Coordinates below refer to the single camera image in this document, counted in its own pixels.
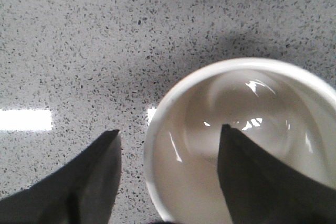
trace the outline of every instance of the countertop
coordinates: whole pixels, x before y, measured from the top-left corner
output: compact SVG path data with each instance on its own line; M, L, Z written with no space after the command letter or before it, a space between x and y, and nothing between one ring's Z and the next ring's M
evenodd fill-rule
M160 220L143 177L148 109L181 78L224 59L266 57L336 87L336 0L0 2L1 110L50 111L43 129L0 125L0 198L120 129L110 223Z

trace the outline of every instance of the ceramic bowl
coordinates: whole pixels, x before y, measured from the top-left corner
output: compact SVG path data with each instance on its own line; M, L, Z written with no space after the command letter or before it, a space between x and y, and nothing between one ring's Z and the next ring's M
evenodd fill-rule
M163 220L232 223L216 172L222 124L336 188L335 90L285 62L225 60L181 80L150 123L144 171Z

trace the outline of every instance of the black object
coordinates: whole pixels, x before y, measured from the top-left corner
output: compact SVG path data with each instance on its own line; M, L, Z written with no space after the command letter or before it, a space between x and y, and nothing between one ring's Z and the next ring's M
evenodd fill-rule
M217 173L234 224L336 223L336 190L223 125Z
M121 174L118 130L106 131L70 163L0 201L1 224L106 224Z

